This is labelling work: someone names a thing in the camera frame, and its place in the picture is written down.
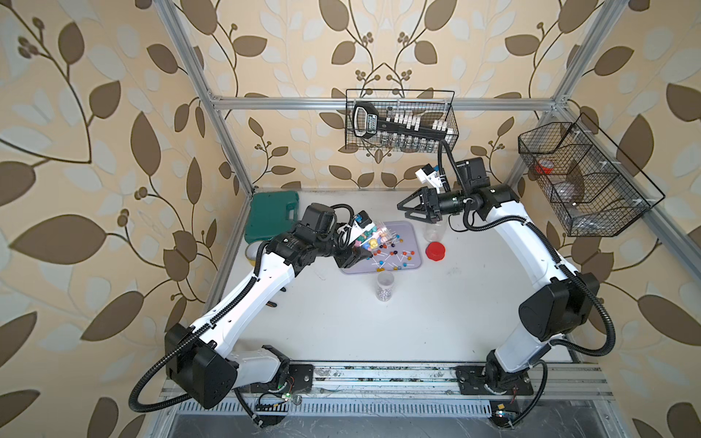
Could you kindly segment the clear jar dark beads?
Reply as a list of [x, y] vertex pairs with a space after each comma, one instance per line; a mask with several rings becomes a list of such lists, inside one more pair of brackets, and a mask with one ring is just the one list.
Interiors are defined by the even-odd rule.
[[382, 271], [377, 276], [376, 297], [381, 302], [389, 301], [394, 291], [394, 274], [389, 271]]

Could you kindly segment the clear candy jar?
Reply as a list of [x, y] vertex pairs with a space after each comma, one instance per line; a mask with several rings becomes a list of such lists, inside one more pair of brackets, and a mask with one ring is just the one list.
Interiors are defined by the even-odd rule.
[[435, 224], [424, 224], [423, 237], [426, 242], [441, 242], [447, 231], [447, 222], [441, 221]]

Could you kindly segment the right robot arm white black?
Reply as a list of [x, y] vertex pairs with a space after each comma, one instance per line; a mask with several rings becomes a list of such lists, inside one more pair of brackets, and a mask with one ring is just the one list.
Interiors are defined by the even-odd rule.
[[[489, 352], [473, 385], [494, 394], [510, 392], [527, 370], [557, 346], [591, 357], [613, 351], [615, 327], [597, 297], [599, 280], [591, 273], [582, 274], [560, 255], [507, 184], [449, 193], [423, 187], [397, 208], [427, 224], [462, 215], [469, 232], [496, 230], [529, 275], [534, 292], [518, 307], [520, 322], [501, 346]], [[591, 313], [604, 323], [604, 344], [592, 349], [567, 341], [566, 334], [586, 323]]]

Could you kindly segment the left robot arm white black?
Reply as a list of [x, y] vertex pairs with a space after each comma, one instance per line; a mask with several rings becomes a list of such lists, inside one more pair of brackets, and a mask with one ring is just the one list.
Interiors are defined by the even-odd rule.
[[[210, 409], [235, 388], [281, 379], [286, 358], [270, 346], [231, 359], [238, 338], [268, 301], [317, 258], [334, 257], [340, 268], [349, 268], [370, 257], [370, 251], [356, 240], [375, 230], [372, 224], [355, 224], [319, 237], [301, 226], [261, 244], [247, 278], [191, 326], [177, 324], [167, 332], [166, 354], [135, 384], [129, 397], [131, 410], [155, 412], [190, 399]], [[141, 403], [142, 390], [159, 370], [165, 370], [184, 394], [158, 403]]]

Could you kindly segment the clear jar colourful candies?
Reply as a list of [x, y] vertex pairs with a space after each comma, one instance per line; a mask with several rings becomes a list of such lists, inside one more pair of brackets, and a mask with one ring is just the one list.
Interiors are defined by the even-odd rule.
[[395, 239], [395, 233], [384, 223], [371, 222], [367, 226], [355, 223], [350, 232], [350, 240], [356, 247], [362, 247], [368, 251], [376, 252]]

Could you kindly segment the red jar lid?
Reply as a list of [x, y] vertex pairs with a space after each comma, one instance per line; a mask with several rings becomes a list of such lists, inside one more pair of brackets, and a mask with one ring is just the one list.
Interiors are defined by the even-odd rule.
[[441, 261], [445, 258], [447, 250], [445, 246], [440, 242], [431, 242], [425, 248], [425, 255], [432, 261]]

